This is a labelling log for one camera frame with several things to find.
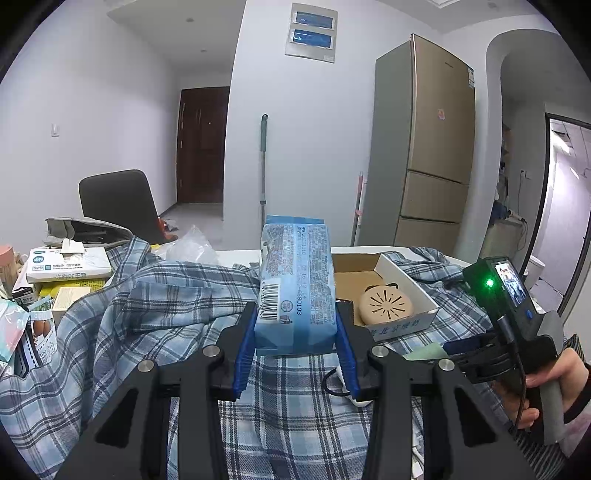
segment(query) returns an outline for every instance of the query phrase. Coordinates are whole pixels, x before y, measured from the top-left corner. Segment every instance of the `black office chair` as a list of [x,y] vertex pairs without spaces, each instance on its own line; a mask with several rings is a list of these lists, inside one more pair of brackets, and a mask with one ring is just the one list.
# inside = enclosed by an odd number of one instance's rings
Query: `black office chair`
[[86,177],[78,185],[84,216],[121,225],[149,244],[166,244],[176,235],[161,226],[150,184],[141,170]]

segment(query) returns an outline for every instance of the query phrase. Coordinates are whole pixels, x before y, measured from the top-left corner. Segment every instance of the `refrigerator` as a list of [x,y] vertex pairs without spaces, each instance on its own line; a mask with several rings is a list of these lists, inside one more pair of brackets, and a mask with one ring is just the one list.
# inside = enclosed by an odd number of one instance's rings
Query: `refrigerator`
[[358,245],[453,254],[475,132],[473,70],[412,35],[376,61],[374,123]]

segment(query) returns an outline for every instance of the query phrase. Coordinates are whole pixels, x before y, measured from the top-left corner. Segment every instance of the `small display screen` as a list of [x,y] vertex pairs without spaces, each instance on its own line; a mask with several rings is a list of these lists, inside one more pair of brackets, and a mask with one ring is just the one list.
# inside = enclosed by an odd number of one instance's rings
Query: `small display screen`
[[505,286],[505,290],[509,293],[511,300],[513,300],[515,307],[518,307],[527,297],[525,287],[519,279],[519,275],[517,275],[517,272],[510,262],[497,263],[495,268]]
[[309,14],[307,12],[298,12],[295,15],[295,23],[302,25],[311,25],[312,27],[332,29],[332,18],[324,15]]
[[294,30],[294,43],[302,43],[311,47],[330,48],[332,37],[323,33],[310,32],[307,30]]

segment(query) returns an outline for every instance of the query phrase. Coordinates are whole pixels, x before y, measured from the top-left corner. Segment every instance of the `ceiling light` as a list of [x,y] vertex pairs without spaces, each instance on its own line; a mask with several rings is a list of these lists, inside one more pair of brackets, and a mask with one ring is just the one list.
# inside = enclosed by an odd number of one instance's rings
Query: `ceiling light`
[[443,8],[448,5],[459,2],[459,0],[427,0],[430,4],[435,5],[437,8]]
[[569,146],[560,138],[556,133],[553,131],[550,132],[550,142],[555,147],[561,148],[564,153],[570,155],[570,148]]

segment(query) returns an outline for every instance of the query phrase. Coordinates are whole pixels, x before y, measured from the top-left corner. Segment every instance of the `doorway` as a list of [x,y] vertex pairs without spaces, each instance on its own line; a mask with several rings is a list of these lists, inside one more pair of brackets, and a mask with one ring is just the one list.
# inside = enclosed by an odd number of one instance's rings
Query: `doorway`
[[177,202],[222,203],[230,87],[181,91],[177,136]]
[[586,275],[582,272],[591,242],[591,125],[550,114],[546,123],[545,194],[524,264],[534,257],[532,261],[543,268],[531,287],[532,296],[544,310],[562,314],[579,278]]

